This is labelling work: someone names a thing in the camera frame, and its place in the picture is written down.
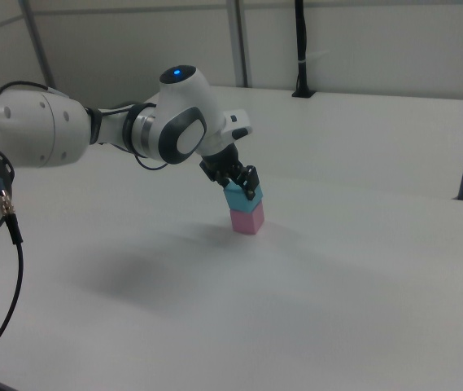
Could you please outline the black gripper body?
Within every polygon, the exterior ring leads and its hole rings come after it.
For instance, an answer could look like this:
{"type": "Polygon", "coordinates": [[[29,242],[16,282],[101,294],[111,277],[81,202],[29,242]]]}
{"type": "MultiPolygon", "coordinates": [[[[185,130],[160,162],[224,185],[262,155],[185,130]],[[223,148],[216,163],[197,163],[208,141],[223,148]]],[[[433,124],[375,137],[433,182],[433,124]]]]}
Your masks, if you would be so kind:
{"type": "Polygon", "coordinates": [[[238,168],[244,165],[239,161],[237,147],[230,144],[214,155],[203,156],[199,166],[210,180],[215,180],[217,170],[228,171],[230,179],[234,180],[238,176],[238,168]]]}

